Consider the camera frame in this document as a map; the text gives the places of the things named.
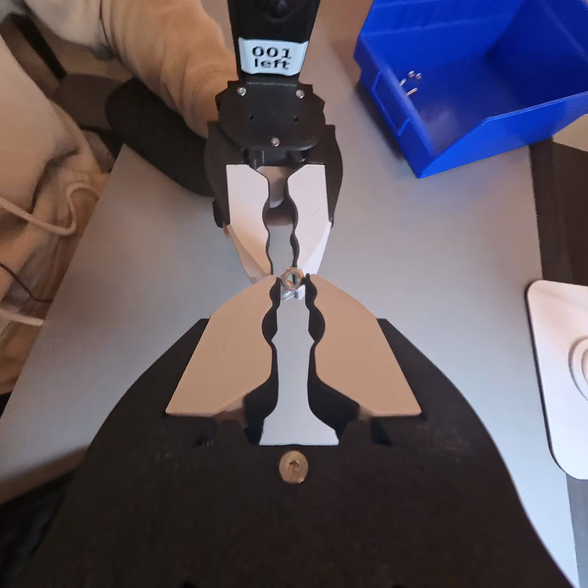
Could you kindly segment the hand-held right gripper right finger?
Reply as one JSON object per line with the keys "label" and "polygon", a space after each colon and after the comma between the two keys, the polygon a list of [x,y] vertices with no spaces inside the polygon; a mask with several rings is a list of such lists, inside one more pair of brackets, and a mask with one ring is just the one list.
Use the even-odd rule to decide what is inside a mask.
{"label": "hand-held right gripper right finger", "polygon": [[320,276],[306,277],[307,399],[324,424],[417,417],[422,409],[376,316]]}

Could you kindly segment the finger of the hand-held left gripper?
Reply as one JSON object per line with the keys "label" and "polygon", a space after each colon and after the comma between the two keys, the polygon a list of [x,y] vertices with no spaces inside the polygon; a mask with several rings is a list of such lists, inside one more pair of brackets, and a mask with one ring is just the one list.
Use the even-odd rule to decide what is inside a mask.
{"label": "finger of the hand-held left gripper", "polygon": [[295,213],[290,235],[294,267],[316,274],[332,229],[324,165],[308,164],[290,175],[288,196]]}
{"label": "finger of the hand-held left gripper", "polygon": [[229,224],[240,262],[250,281],[273,274],[268,255],[269,231],[263,214],[269,205],[269,181],[245,164],[226,166]]}

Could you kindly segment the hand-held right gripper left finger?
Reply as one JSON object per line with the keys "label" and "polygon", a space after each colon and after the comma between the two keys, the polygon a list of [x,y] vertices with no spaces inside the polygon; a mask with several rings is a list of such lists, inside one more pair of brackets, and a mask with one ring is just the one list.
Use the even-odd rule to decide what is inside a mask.
{"label": "hand-held right gripper left finger", "polygon": [[278,279],[262,279],[230,298],[208,320],[166,407],[166,415],[217,417],[242,412],[262,432],[277,405],[273,337],[281,302]]}

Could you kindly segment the blue plastic bin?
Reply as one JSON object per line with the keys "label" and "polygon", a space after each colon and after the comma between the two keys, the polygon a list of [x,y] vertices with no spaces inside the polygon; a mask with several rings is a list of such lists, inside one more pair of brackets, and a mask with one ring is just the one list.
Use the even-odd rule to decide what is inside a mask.
{"label": "blue plastic bin", "polygon": [[[540,142],[587,114],[587,1],[373,1],[355,61],[424,178]],[[411,70],[422,79],[401,86]]]}

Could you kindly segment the person's left forearm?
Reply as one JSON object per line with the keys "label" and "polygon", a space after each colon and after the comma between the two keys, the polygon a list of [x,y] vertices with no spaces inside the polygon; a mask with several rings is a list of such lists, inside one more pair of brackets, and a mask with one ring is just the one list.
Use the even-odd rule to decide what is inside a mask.
{"label": "person's left forearm", "polygon": [[237,80],[236,60],[201,1],[102,1],[110,48],[151,92],[208,136],[216,97]]}

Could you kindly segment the black wrist rest pad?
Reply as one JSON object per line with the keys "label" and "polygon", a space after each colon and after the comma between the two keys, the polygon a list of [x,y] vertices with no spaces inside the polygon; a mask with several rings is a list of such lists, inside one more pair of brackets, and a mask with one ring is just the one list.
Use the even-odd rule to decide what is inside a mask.
{"label": "black wrist rest pad", "polygon": [[205,171],[207,140],[141,81],[133,77],[118,86],[105,113],[114,134],[147,163],[182,188],[213,197]]}

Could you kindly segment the white document stand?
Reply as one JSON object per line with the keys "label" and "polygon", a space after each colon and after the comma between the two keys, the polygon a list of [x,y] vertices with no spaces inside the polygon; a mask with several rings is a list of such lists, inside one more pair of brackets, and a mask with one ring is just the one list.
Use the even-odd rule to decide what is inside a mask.
{"label": "white document stand", "polygon": [[538,280],[526,303],[548,444],[570,477],[587,480],[587,287]]}

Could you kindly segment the person's torso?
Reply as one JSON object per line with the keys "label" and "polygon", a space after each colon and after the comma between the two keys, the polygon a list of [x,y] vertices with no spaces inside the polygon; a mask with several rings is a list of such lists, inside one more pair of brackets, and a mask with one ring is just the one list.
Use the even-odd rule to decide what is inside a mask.
{"label": "person's torso", "polygon": [[1,395],[17,383],[108,177],[1,40]]}

